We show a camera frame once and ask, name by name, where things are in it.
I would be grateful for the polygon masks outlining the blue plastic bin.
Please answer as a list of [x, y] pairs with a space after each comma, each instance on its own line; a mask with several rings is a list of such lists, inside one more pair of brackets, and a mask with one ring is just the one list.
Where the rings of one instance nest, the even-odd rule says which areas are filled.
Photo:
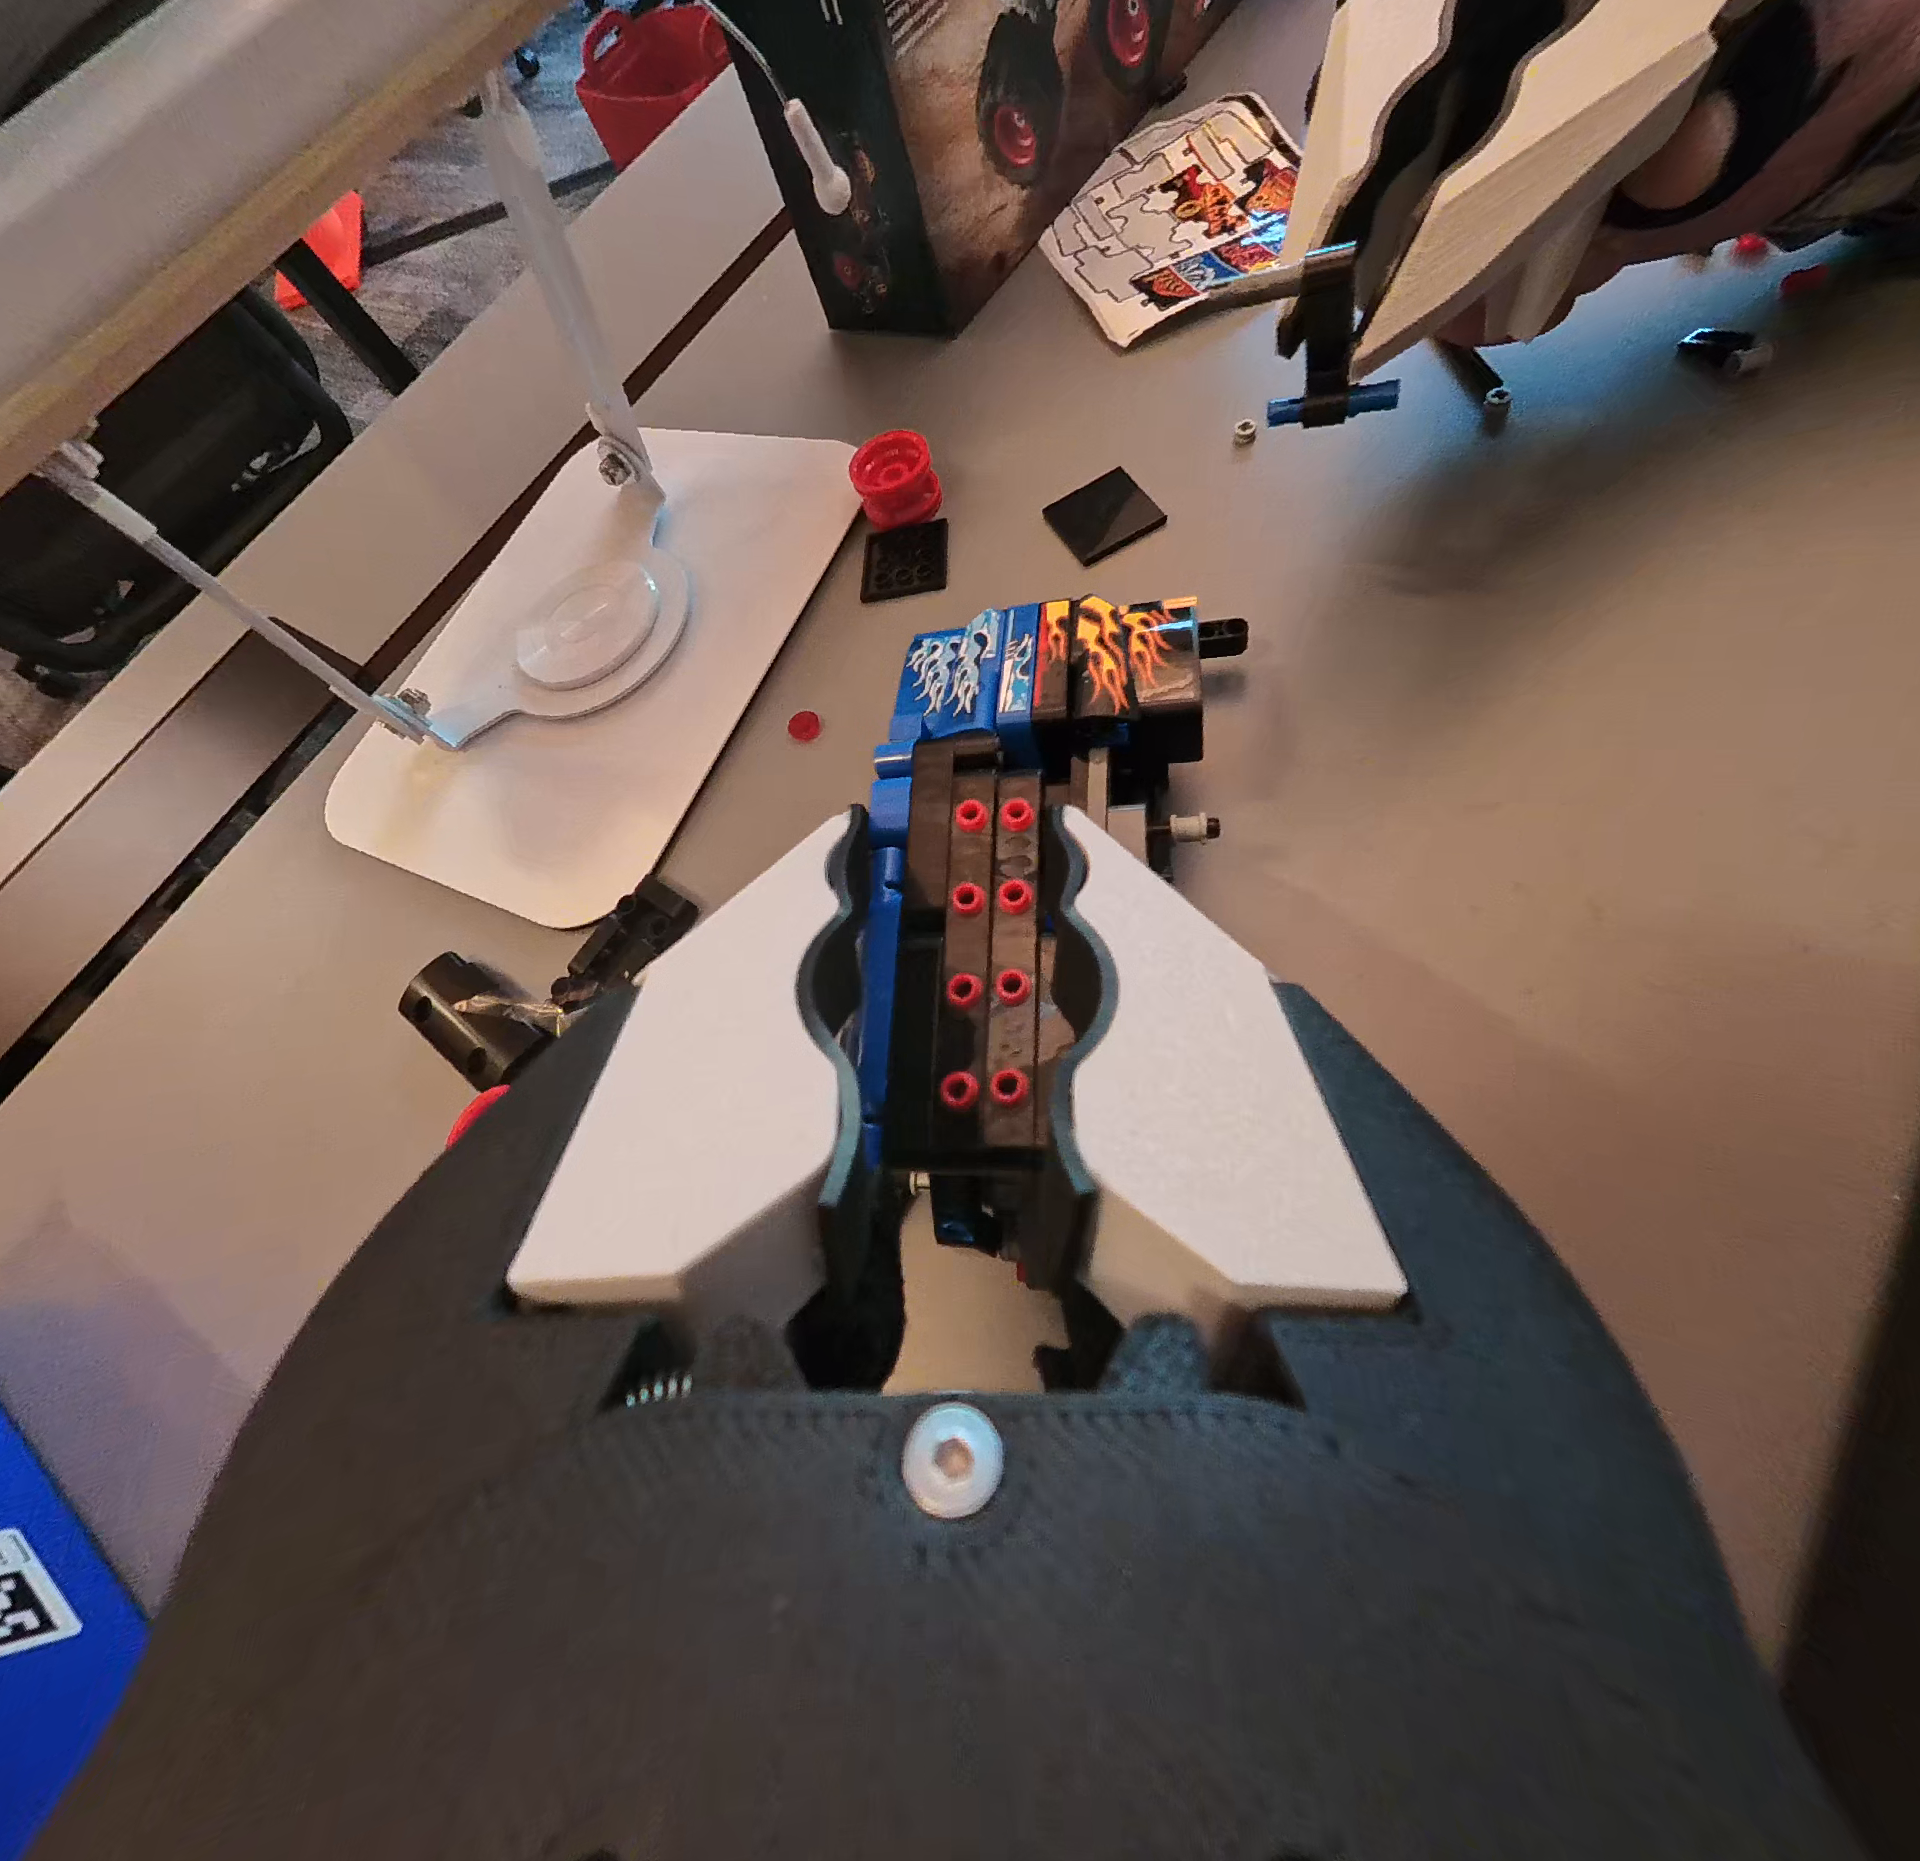
[[144, 1612], [37, 1461], [0, 1420], [0, 1853], [83, 1773], [144, 1649]]

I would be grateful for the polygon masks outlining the clear acrylic stand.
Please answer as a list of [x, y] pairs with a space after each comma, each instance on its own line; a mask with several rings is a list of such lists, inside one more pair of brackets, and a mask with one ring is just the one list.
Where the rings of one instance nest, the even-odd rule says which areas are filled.
[[478, 646], [451, 668], [451, 702], [427, 689], [364, 694], [345, 668], [324, 660], [324, 651], [168, 543], [153, 518], [109, 497], [99, 480], [104, 459], [91, 448], [63, 439], [48, 462], [37, 462], [45, 485], [86, 508], [126, 543], [157, 554], [180, 579], [223, 604], [332, 698], [401, 742], [444, 753], [478, 742], [502, 723], [575, 723], [617, 702], [671, 656], [687, 626], [687, 571], [655, 543], [660, 480], [617, 381], [564, 213], [543, 185], [539, 127], [502, 69], [484, 75], [478, 98], [484, 161], [511, 213], [520, 266], [588, 381], [591, 480], [617, 549], [575, 571], [562, 571], [562, 558], [543, 554], [534, 567], [502, 554], [470, 589], [470, 609], [478, 609]]

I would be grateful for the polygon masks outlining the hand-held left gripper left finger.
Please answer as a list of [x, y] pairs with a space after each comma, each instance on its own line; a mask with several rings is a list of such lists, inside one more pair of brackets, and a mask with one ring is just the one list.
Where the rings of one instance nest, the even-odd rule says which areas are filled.
[[905, 1277], [863, 1133], [868, 908], [851, 809], [648, 970], [505, 1270], [515, 1304], [637, 1304], [687, 1343], [753, 1316], [811, 1389], [889, 1384]]

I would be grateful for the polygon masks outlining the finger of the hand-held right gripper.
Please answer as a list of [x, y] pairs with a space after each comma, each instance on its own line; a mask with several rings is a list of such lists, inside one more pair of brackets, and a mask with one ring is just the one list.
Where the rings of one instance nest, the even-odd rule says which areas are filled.
[[1306, 98], [1285, 255], [1354, 246], [1368, 342], [1441, 189], [1504, 120], [1577, 0], [1345, 0]]
[[1534, 50], [1485, 144], [1436, 178], [1359, 325], [1354, 369], [1385, 366], [1470, 308], [1485, 308], [1501, 337], [1537, 337], [1612, 189], [1670, 140], [1723, 26], [1754, 9], [1757, 0], [1586, 0]]

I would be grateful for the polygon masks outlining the person's right hand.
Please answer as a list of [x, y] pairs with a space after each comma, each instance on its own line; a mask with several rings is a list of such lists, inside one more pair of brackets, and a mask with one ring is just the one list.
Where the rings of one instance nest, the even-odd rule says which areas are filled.
[[[1767, 167], [1723, 210], [1666, 232], [1619, 232], [1596, 223], [1549, 327], [1577, 294], [1632, 266], [1711, 255], [1750, 232], [1773, 246], [1806, 246], [1835, 232], [1915, 241], [1920, 223], [1920, 0], [1810, 0], [1817, 67], [1847, 67], [1835, 98], [1767, 158]], [[1729, 152], [1729, 104], [1695, 104], [1658, 158], [1622, 189], [1638, 203], [1695, 197]]]

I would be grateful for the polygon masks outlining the red bucket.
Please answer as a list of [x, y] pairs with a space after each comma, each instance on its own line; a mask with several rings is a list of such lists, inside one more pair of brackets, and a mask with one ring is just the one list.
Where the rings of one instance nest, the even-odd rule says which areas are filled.
[[734, 67], [707, 5], [610, 5], [582, 38], [575, 98], [615, 167], [637, 167], [671, 120]]

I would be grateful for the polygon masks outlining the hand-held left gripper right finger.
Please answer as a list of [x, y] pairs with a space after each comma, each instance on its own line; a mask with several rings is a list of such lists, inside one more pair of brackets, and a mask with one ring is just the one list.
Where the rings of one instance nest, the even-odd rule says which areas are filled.
[[1067, 1077], [1093, 1176], [1074, 1284], [1118, 1329], [1181, 1316], [1214, 1365], [1259, 1310], [1391, 1310], [1405, 1262], [1267, 970], [1081, 809], [1060, 822], [1093, 945]]

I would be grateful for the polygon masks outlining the sticker sheet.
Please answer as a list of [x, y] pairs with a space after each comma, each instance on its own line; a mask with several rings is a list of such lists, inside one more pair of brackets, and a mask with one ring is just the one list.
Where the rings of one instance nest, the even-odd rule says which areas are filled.
[[1228, 308], [1278, 270], [1294, 140], [1259, 89], [1135, 127], [1048, 223], [1037, 255], [1112, 350]]

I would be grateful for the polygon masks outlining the white base board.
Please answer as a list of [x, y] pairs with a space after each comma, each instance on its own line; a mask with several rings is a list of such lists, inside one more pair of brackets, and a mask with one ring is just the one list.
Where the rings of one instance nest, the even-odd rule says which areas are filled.
[[[655, 543], [687, 571], [671, 656], [599, 714], [502, 723], [456, 753], [369, 728], [324, 803], [340, 843], [551, 928], [610, 913], [660, 860], [863, 500], [851, 439], [828, 436], [648, 428], [648, 451]], [[588, 448], [502, 554], [575, 571], [615, 549]], [[463, 595], [401, 681], [451, 702], [473, 646], [478, 609]]]

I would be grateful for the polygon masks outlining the blue black brick toy truck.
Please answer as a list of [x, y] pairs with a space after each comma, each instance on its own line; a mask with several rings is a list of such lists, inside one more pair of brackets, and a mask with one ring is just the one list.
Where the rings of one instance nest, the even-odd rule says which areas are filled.
[[1053, 1063], [1098, 1000], [1060, 1010], [1053, 942], [1071, 841], [1048, 811], [1145, 822], [1145, 864], [1214, 841], [1165, 811], [1207, 760], [1207, 660], [1250, 651], [1242, 617], [1195, 595], [1053, 595], [914, 636], [872, 782], [872, 913], [863, 934], [863, 1149], [925, 1176], [938, 1235], [1067, 1290], [1093, 1225]]

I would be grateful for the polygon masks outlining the black smooth square tile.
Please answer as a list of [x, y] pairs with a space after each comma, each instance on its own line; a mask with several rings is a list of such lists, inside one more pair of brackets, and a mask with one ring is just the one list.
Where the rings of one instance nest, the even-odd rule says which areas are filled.
[[1165, 509], [1141, 487], [1129, 469], [1106, 469], [1071, 497], [1044, 508], [1044, 529], [1071, 549], [1071, 558], [1104, 567], [1118, 549], [1165, 529]]

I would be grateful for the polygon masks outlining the printed toy box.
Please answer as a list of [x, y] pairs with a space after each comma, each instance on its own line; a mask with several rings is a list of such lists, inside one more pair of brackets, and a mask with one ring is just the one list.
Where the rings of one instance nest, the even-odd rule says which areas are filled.
[[714, 0], [837, 336], [956, 336], [1238, 0]]

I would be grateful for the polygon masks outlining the black studded square plate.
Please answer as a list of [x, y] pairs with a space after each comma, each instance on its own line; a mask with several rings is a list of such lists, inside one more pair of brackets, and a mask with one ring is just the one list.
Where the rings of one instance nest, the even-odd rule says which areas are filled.
[[944, 518], [872, 529], [863, 549], [863, 604], [905, 604], [944, 589]]

